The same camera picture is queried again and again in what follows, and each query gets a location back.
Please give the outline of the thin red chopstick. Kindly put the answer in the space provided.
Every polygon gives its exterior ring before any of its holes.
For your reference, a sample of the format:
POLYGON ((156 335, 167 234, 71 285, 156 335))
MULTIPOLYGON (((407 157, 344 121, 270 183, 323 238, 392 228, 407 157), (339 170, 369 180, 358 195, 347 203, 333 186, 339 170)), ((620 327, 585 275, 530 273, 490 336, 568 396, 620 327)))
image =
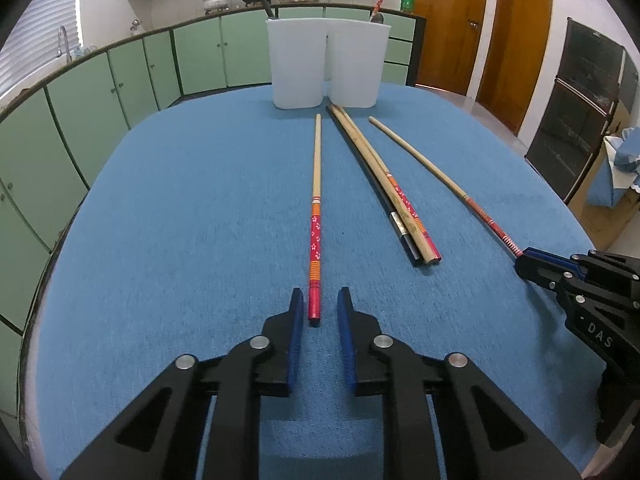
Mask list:
POLYGON ((509 252, 514 255, 515 258, 518 258, 523 253, 521 248, 519 248, 518 245, 515 244, 514 240, 512 240, 512 238, 508 234, 506 234, 506 231, 501 226, 499 226, 498 223, 495 222, 495 220, 491 218, 491 216, 486 211, 484 211, 484 209, 475 200, 473 200, 472 197, 469 196, 469 194, 465 192, 465 190, 460 185, 457 185, 454 180, 452 180, 442 170, 440 170, 434 164, 434 162, 431 162, 413 145, 408 143, 401 136, 398 136, 398 134, 390 127, 387 127, 382 122, 380 122, 378 118, 370 116, 368 118, 368 121, 370 122, 370 124, 374 125, 375 128, 378 128, 378 130, 382 131, 382 133, 385 133, 386 136, 392 139, 396 144, 401 146, 414 159, 420 162, 420 164, 440 182, 442 182, 442 184, 445 185, 446 188, 449 188, 450 191, 453 192, 454 195, 462 201, 462 203, 465 203, 465 205, 474 212, 477 218, 479 218, 480 221, 483 222, 484 225, 487 226, 488 229, 490 229, 491 232, 493 232, 499 240, 502 241, 502 244, 509 249, 509 252))

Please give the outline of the red floral bamboo chopstick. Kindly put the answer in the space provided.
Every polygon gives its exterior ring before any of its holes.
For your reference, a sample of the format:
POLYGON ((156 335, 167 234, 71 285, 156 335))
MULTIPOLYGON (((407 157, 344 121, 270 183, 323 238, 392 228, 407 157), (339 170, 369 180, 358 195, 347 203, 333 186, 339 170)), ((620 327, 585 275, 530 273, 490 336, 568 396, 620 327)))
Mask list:
POLYGON ((317 114, 314 118, 307 314, 312 326, 319 325, 321 318, 321 123, 321 115, 317 114))

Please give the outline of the green kitchen base cabinets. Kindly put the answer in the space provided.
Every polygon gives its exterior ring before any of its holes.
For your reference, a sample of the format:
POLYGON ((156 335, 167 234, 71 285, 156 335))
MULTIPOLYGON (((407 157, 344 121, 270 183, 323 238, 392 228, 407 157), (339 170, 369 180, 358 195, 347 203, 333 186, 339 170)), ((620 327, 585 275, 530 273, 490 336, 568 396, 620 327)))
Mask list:
POLYGON ((1 113, 1 411, 18 411, 27 321, 50 252, 119 143, 150 122, 193 140, 234 190, 290 180, 308 133, 270 104, 262 11, 229 11, 122 40, 57 70, 1 113))

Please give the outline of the cardboard box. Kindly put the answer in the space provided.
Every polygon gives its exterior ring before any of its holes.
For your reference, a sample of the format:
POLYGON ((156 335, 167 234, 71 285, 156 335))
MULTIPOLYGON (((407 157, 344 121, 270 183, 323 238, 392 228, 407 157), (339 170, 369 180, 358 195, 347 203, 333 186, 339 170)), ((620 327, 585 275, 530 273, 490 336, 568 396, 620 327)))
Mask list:
MULTIPOLYGON (((638 126, 623 127, 622 123, 616 120, 614 128, 608 130, 604 138, 606 136, 621 136, 624 129, 634 127, 638 126)), ((568 208, 570 208, 570 211, 589 236, 593 246, 599 250, 609 250, 616 238, 623 233, 628 223, 639 211, 639 193, 633 190, 628 190, 614 208, 587 204, 588 190, 596 177, 600 165, 604 161, 604 138, 593 164, 586 173, 585 180, 582 181, 568 204, 568 208)))

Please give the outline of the blue white cloth bundle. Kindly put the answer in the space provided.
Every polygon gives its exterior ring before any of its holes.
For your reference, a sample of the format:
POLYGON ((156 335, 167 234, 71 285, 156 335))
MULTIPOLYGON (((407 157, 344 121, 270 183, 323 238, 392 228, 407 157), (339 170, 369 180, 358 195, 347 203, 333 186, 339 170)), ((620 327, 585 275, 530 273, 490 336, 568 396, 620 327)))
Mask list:
POLYGON ((604 138, 604 161, 588 190, 588 205, 614 208, 628 190, 639 193, 639 136, 634 127, 604 138))

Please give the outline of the brown wooden door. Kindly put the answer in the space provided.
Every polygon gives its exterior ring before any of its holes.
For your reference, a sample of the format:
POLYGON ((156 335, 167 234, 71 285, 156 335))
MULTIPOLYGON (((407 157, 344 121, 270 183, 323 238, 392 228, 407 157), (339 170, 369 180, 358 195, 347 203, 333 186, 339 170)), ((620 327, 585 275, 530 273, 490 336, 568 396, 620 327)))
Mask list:
POLYGON ((552 0, 497 0, 476 100, 520 132, 548 44, 552 0))
POLYGON ((416 82, 465 94, 480 44, 486 0, 416 0, 426 21, 416 82))

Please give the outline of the black oven cabinet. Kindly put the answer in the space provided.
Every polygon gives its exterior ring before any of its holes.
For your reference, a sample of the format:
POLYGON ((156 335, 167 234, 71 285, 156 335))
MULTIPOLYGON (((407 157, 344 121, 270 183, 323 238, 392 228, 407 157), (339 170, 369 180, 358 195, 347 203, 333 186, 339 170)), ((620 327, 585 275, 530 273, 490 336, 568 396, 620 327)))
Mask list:
POLYGON ((621 44, 569 18, 558 73, 525 155, 568 203, 585 180, 615 119, 630 117, 639 71, 621 44))

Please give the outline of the white double utensil holder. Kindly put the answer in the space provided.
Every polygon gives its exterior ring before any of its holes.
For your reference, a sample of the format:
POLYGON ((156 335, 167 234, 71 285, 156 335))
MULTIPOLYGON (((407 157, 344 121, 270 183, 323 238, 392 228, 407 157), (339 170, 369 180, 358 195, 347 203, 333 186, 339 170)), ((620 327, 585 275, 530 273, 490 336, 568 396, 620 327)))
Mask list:
POLYGON ((266 26, 275 107, 375 106, 390 26, 346 18, 270 18, 266 26))

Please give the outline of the chrome sink faucet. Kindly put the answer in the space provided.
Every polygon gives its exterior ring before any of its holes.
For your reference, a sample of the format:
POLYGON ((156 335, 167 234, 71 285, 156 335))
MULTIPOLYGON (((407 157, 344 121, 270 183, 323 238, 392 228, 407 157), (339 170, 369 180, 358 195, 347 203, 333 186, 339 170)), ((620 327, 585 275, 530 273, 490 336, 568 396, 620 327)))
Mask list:
POLYGON ((65 58, 66 64, 70 64, 72 62, 70 42, 68 41, 67 30, 64 25, 61 25, 58 28, 58 57, 65 58))

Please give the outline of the window blinds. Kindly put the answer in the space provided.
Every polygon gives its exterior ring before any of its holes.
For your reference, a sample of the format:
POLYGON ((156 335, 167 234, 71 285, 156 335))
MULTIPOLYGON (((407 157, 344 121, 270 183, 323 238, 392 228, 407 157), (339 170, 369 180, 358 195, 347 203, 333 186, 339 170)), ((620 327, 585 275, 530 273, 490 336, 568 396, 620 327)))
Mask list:
POLYGON ((32 0, 1 49, 1 93, 58 58, 58 28, 70 52, 80 45, 77 0, 32 0))

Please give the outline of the white cooking pot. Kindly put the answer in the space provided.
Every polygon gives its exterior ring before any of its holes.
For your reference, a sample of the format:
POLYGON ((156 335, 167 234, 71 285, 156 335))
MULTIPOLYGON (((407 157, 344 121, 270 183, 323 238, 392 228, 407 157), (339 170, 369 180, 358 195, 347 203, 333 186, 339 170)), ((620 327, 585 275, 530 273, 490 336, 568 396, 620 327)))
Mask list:
POLYGON ((203 0, 203 10, 206 14, 224 12, 229 9, 229 0, 203 0))

